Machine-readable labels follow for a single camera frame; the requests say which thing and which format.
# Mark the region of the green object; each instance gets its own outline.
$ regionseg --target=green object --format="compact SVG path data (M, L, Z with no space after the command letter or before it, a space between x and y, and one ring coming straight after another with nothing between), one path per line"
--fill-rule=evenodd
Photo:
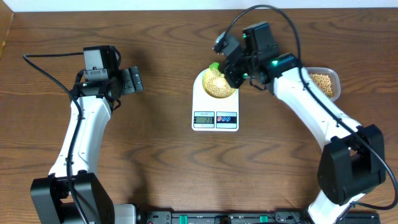
M188 224L188 216L180 215L180 224Z
M218 62L213 62L210 66L209 66L209 68L210 69L217 69L218 70L218 66L219 66L220 64L218 63Z
M265 223L268 222L268 216L260 216L260 222Z

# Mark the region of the brown wooden surface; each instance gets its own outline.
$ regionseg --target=brown wooden surface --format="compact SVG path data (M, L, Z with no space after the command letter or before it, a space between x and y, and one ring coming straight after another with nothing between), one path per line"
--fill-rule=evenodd
M3 47L6 44L8 30L11 25L14 13L8 8L6 3L0 0L0 57Z
M321 150L294 113L267 92L240 91L240 130L191 129L192 85L223 57L213 42L238 11L17 13L0 59L0 223L36 223L30 198L65 137L70 103L22 54L115 45L122 68L138 65L145 91L121 98L106 127L98 175L114 203L174 210L262 211L305 208L317 196ZM306 66L340 76L336 104L364 126L377 124L398 174L398 9L287 10L300 31ZM251 12L234 29L268 20L282 51L295 53L288 25ZM71 88L81 56L34 62ZM386 205L388 180L364 202ZM397 223L398 210L380 212Z

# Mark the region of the white digital scale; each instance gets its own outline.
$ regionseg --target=white digital scale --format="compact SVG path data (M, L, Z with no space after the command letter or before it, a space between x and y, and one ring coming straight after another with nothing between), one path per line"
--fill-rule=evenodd
M193 83L192 129L195 131L237 131L239 129L239 90L227 98L210 96L202 85L202 71Z

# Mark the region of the clear plastic container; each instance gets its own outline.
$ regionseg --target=clear plastic container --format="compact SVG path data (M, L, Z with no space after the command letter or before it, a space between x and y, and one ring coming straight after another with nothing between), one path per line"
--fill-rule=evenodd
M330 68L306 67L306 69L309 74L328 75L331 81L331 92L333 94L333 98L330 100L337 100L341 93L340 79L338 78L337 73Z

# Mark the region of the container of beans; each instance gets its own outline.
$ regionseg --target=container of beans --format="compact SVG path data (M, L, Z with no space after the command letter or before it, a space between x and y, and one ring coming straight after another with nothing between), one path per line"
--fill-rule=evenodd
M335 71L330 68L306 68L313 82L330 98L337 100L341 93L340 80Z

